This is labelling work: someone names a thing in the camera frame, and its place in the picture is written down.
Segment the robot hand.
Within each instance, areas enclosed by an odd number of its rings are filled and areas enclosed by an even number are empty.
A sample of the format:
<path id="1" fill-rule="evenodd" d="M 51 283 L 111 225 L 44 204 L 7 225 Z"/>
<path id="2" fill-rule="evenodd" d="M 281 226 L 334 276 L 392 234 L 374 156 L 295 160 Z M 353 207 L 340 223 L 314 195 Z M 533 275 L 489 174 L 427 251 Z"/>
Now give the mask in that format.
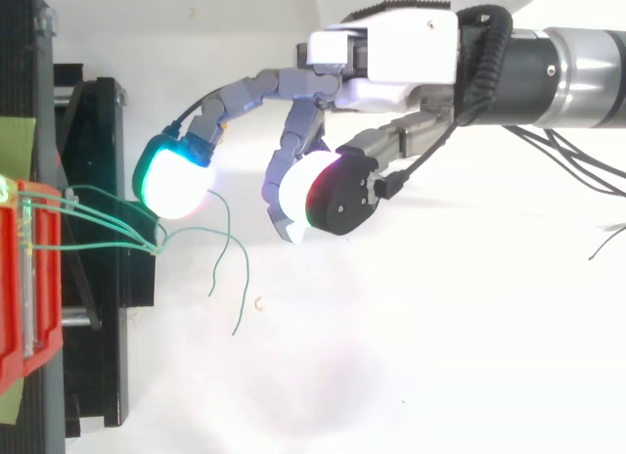
<path id="1" fill-rule="evenodd" d="M 226 124 L 291 103 L 262 196 L 278 234 L 347 234 L 401 190 L 455 129 L 459 20 L 432 3 L 385 3 L 312 33 L 296 68 L 266 69 L 199 99 L 146 146 L 132 177 L 160 218 L 189 215 L 212 181 Z"/>

